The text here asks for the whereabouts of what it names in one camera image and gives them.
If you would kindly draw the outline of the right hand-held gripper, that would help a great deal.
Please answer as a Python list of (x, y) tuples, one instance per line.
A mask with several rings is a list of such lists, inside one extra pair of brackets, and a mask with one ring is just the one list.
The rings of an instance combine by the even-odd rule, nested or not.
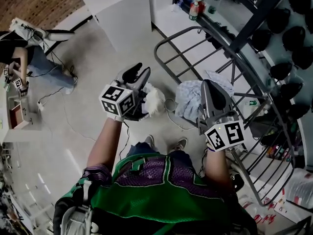
[[(199, 132), (205, 135), (214, 151), (222, 151), (245, 141), (243, 121), (231, 110), (230, 96), (220, 85), (204, 80), (201, 84), (201, 104), (207, 119), (198, 119)], [(211, 113), (221, 115), (212, 117)]]

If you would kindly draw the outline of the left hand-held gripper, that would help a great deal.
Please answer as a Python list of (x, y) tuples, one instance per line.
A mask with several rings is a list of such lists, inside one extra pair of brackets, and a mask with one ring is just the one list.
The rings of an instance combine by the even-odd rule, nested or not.
[(151, 68), (147, 67), (137, 77), (141, 68), (141, 62), (126, 67), (118, 73), (118, 80), (113, 80), (104, 87), (99, 96), (104, 112), (111, 117), (124, 118), (125, 114), (135, 106), (135, 97), (144, 88), (151, 74)]

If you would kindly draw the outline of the pale blue patterned clothes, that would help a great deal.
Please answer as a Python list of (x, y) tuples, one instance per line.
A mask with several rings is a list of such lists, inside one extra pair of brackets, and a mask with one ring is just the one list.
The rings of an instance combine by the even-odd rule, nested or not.
[[(217, 83), (229, 96), (234, 95), (234, 87), (227, 78), (214, 71), (204, 70), (202, 73), (204, 79)], [(175, 116), (196, 122), (199, 114), (198, 107), (201, 103), (201, 84), (202, 81), (200, 80), (189, 80), (178, 85), (175, 98), (177, 104)]]

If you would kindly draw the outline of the cream printed T-shirt clothes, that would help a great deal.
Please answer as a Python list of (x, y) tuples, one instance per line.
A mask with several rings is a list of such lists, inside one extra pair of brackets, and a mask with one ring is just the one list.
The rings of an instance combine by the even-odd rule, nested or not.
[(158, 88), (151, 88), (144, 98), (142, 105), (142, 112), (148, 113), (150, 117), (157, 117), (163, 114), (165, 111), (164, 107), (165, 95)]

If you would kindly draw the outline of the grey metal drying rack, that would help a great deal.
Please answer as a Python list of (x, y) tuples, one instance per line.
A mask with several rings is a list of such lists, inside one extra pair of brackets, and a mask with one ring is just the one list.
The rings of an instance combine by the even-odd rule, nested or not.
[(230, 149), (228, 160), (259, 205), (269, 206), (282, 196), (295, 163), (288, 123), (244, 54), (232, 51), (219, 32), (191, 26), (164, 37), (154, 55), (177, 84), (202, 81), (206, 70), (231, 82), (234, 95), (227, 103), (243, 121), (245, 140)]

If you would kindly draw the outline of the person's right forearm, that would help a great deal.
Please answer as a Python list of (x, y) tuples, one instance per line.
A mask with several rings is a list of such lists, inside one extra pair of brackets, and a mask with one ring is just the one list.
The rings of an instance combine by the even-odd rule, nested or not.
[(205, 164), (205, 178), (209, 184), (222, 194), (233, 193), (233, 186), (224, 151), (216, 152), (208, 148)]

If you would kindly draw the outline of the person's left forearm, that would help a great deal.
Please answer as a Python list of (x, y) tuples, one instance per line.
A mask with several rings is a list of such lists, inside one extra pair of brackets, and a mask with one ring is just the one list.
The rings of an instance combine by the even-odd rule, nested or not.
[(100, 164), (105, 165), (112, 172), (121, 127), (122, 122), (113, 120), (112, 118), (106, 119), (103, 129), (89, 154), (87, 167)]

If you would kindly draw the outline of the person's right shoe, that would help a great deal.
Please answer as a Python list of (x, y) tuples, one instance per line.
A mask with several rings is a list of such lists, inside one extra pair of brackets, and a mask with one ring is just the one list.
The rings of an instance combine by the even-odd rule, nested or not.
[(184, 151), (186, 145), (188, 143), (188, 139), (187, 138), (182, 138), (179, 141), (177, 141), (177, 143), (174, 145), (174, 150), (175, 151)]

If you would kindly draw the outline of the white shelf unit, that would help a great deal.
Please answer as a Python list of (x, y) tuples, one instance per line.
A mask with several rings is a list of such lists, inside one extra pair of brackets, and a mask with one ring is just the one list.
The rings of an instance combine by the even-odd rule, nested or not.
[(116, 51), (130, 49), (151, 32), (149, 0), (83, 0)]

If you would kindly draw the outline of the dark blue shorts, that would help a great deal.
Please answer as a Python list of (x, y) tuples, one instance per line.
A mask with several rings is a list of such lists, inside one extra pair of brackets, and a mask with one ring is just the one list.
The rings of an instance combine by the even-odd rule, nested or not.
[[(128, 154), (126, 157), (132, 155), (139, 155), (139, 154), (160, 154), (159, 152), (155, 151), (151, 148), (146, 142), (139, 142), (135, 146), (131, 146)], [(185, 163), (191, 163), (190, 156), (181, 150), (174, 150), (168, 154), (170, 157), (183, 161)]]

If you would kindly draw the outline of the green label clear bottle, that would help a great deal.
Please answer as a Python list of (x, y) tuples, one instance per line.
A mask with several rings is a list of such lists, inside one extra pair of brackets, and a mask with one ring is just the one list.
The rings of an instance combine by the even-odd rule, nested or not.
[(191, 3), (189, 10), (189, 19), (195, 21), (198, 17), (199, 4), (197, 1)]

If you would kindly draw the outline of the red bottle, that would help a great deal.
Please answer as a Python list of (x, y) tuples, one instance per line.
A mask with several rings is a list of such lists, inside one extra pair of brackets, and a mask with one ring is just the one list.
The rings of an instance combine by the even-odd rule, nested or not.
[(206, 3), (204, 0), (196, 0), (195, 2), (198, 4), (198, 14), (200, 15), (205, 11)]

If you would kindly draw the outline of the green purple mesh jersey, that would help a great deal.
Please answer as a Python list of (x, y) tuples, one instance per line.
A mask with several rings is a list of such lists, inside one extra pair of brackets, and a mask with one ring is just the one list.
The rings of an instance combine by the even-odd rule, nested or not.
[(92, 211), (92, 232), (99, 235), (258, 234), (233, 191), (165, 155), (132, 155), (114, 173), (104, 164), (85, 168), (55, 205), (55, 235), (61, 235), (66, 211), (82, 206)]

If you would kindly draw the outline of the white open box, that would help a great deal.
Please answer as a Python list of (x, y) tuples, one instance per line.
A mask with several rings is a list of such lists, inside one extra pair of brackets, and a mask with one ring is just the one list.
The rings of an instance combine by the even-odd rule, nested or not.
[(7, 103), (11, 129), (23, 129), (38, 122), (38, 115), (30, 111), (27, 98), (19, 99), (17, 96), (9, 96)]

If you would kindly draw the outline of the pile of red white packets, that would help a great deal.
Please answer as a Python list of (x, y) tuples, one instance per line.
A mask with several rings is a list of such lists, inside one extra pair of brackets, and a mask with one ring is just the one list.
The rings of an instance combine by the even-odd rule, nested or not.
[(285, 193), (283, 189), (267, 206), (259, 205), (250, 188), (243, 187), (237, 195), (240, 204), (258, 225), (295, 224), (309, 216), (313, 221), (313, 211), (288, 201)]

